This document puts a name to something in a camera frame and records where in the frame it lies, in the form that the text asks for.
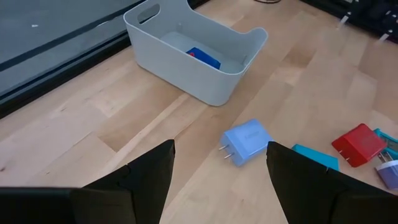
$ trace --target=bin handle cutout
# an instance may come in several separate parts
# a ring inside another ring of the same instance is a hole
[[[149,19],[153,18],[154,16],[158,15],[160,12],[160,5],[154,4],[153,6],[143,10],[138,14],[137,20],[140,25],[143,25]]]

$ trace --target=wooden floor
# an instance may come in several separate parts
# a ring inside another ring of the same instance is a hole
[[[0,120],[0,185],[81,187],[176,140],[162,223],[286,223],[265,154],[237,168],[221,133],[257,118],[272,137],[336,156],[384,188],[374,159],[351,168],[332,140],[366,123],[398,138],[398,45],[377,43],[298,0],[211,0],[198,12],[269,40],[231,99],[211,107],[134,62],[128,48]]]

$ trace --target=charger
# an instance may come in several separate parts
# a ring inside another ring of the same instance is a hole
[[[241,166],[248,160],[267,149],[268,142],[273,141],[268,132],[256,119],[251,119],[239,126],[225,131],[221,137],[221,148],[231,158],[235,165]]]

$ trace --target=white plastic bin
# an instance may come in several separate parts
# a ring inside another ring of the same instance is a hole
[[[267,39],[263,28],[236,32],[193,11],[187,0],[147,0],[124,21],[138,65],[213,106],[228,101]],[[220,69],[187,54],[193,47]]]

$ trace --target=black cable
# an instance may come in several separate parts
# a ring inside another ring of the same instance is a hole
[[[257,2],[266,3],[266,4],[274,4],[280,2],[280,0],[255,0]]]

